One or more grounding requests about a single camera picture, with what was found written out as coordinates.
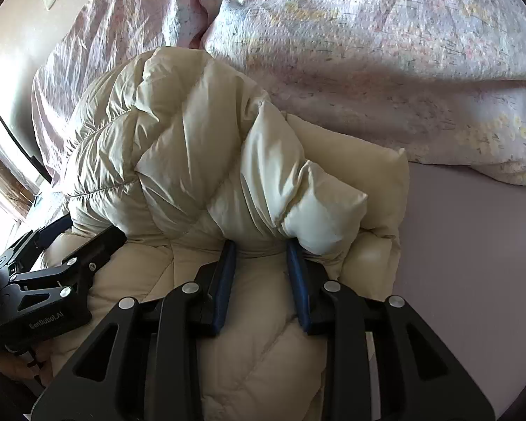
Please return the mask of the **person's left hand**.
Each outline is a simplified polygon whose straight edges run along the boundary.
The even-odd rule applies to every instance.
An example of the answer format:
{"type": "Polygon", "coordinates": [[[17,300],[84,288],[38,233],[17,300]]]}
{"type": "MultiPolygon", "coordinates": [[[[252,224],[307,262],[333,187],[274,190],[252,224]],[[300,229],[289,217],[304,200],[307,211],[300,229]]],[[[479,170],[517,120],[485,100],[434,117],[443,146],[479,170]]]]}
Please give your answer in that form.
{"type": "Polygon", "coordinates": [[[36,376],[44,386],[48,386],[53,380],[51,363],[51,350],[53,342],[47,340],[40,343],[35,349],[37,365],[29,367],[20,357],[8,352],[0,353],[0,372],[14,380],[31,380],[36,376]]]}

